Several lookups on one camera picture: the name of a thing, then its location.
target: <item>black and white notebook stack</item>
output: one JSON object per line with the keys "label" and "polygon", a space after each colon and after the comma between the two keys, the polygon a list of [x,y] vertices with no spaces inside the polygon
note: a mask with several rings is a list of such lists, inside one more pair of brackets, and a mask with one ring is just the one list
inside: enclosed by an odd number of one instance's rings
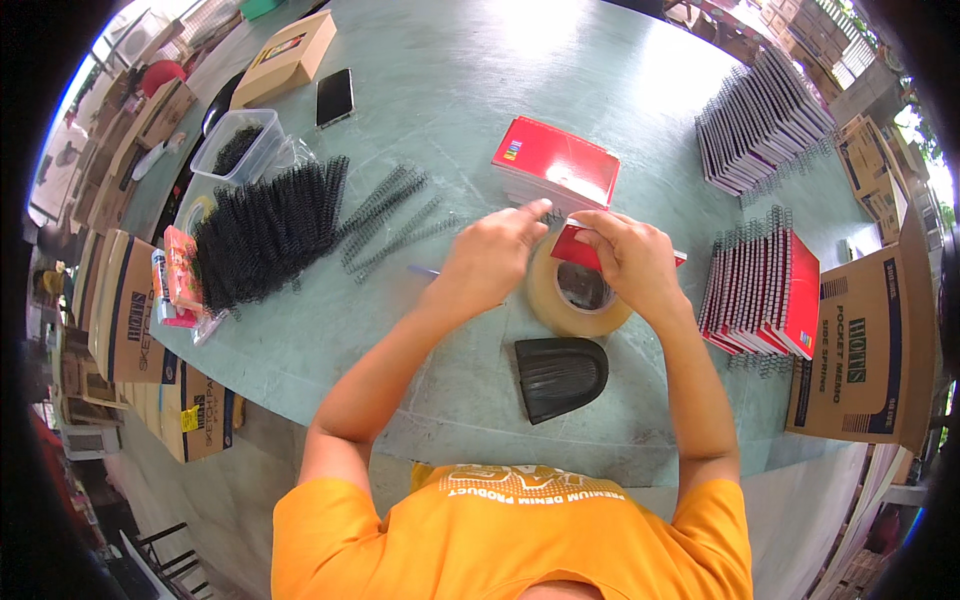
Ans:
{"label": "black and white notebook stack", "polygon": [[788,210],[773,206],[717,236],[698,323],[730,354],[813,357],[820,261],[797,237]]}
{"label": "black and white notebook stack", "polygon": [[761,47],[753,67],[738,67],[695,121],[704,177],[734,196],[781,165],[822,151],[836,123],[812,84],[780,50]]}

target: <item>person's left hand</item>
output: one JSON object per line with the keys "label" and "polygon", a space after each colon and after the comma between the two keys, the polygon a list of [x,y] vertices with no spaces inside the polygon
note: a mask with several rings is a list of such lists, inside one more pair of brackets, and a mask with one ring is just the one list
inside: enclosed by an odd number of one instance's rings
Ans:
{"label": "person's left hand", "polygon": [[551,206],[542,199],[505,208],[464,229],[420,296],[419,308],[449,318],[455,327],[501,304],[523,279],[530,250],[546,234],[540,217]]}

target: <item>tape roll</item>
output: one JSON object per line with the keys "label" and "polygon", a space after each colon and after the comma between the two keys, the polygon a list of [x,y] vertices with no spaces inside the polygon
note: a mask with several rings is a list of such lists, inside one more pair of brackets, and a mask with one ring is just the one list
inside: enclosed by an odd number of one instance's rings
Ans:
{"label": "tape roll", "polygon": [[543,238],[527,271],[527,301],[541,323],[560,336],[592,338],[626,323],[633,310],[598,271],[550,255],[559,233]]}
{"label": "tape roll", "polygon": [[213,210],[213,201],[207,196],[198,196],[187,206],[181,206],[174,220],[174,227],[193,235],[193,228]]}

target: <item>blue pen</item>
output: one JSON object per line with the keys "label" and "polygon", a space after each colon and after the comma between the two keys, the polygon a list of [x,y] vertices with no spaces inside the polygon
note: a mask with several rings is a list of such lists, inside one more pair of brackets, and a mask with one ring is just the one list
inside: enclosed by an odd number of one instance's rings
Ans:
{"label": "blue pen", "polygon": [[418,265],[407,265],[407,271],[416,273],[417,275],[427,276],[431,279],[436,279],[440,274],[439,271],[434,271],[433,269],[427,269]]}

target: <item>stack of red notebooks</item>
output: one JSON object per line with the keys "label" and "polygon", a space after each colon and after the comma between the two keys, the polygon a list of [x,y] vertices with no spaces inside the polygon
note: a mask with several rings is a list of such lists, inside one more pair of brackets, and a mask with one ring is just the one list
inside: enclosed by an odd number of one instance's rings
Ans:
{"label": "stack of red notebooks", "polygon": [[562,214],[607,210],[620,160],[572,133],[520,116],[514,119],[491,164],[511,202],[550,199]]}
{"label": "stack of red notebooks", "polygon": [[820,261],[790,217],[774,206],[714,243],[700,333],[730,354],[813,359],[820,309]]}

